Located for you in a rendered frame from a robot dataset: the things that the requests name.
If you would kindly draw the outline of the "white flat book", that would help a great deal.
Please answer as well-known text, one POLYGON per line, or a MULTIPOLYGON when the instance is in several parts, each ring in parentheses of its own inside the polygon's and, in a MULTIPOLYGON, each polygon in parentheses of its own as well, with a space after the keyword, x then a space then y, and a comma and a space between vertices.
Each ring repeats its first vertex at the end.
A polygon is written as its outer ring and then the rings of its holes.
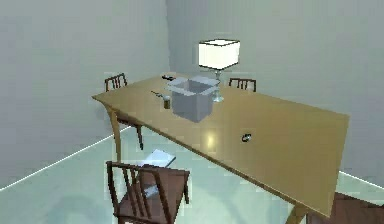
POLYGON ((169 154, 163 150, 155 149, 144 160, 142 160, 139 165, 168 167, 175 159, 176 157, 174 155, 169 154))

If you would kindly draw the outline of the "grey open carton box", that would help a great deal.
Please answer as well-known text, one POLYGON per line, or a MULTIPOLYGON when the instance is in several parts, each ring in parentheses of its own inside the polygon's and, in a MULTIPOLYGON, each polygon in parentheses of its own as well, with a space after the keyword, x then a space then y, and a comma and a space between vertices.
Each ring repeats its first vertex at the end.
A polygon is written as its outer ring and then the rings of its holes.
POLYGON ((198 123, 210 115, 213 108, 213 93, 218 89, 216 79, 195 76, 187 79, 177 77, 167 83, 171 92, 173 113, 198 123))

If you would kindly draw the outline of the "dark brown wooden chair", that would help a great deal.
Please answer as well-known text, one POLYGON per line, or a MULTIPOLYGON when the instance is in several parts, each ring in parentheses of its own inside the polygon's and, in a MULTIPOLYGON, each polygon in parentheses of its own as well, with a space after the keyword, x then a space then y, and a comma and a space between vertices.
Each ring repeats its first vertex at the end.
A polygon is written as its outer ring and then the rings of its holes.
POLYGON ((237 88, 242 90, 247 90, 248 88, 251 88, 253 92, 257 91, 257 81, 255 79, 230 78, 229 85, 232 86, 233 84, 235 84, 237 88))
MULTIPOLYGON (((120 73, 118 75, 108 77, 107 79, 104 80, 104 86, 105 86, 106 92, 113 89, 121 88, 126 85, 127 85, 127 79, 124 73, 120 73)), ((117 113, 116 116, 117 116, 117 121, 119 123, 136 128, 139 146, 140 146, 140 149, 143 149, 144 144, 143 144, 141 125, 133 123, 131 120, 128 119, 127 116, 123 116, 120 113, 117 113)))
POLYGON ((189 203, 187 170, 106 162, 113 215, 118 224, 175 224, 181 201, 189 203), (126 193, 118 200, 114 168, 122 170, 126 193))

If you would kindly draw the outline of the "light brown wooden table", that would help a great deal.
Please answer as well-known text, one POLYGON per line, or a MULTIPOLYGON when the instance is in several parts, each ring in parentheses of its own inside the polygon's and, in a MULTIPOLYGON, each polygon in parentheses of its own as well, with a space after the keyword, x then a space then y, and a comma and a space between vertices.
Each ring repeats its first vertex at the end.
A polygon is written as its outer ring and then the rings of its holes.
POLYGON ((331 214, 349 118, 345 114, 224 86, 199 123, 164 109, 160 77, 96 95, 109 115, 135 122, 293 204, 286 224, 331 214), (242 136, 250 133, 248 142, 242 136))

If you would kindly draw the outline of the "white shade table lamp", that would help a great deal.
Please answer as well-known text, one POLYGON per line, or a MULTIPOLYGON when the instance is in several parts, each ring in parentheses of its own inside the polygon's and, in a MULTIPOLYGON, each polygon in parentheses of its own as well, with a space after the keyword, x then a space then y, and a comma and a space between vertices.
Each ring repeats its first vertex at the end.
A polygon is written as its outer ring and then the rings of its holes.
POLYGON ((219 81, 223 70, 239 63, 240 41, 231 39, 212 39, 198 43, 198 65, 215 71, 216 90, 212 100, 222 102, 219 81))

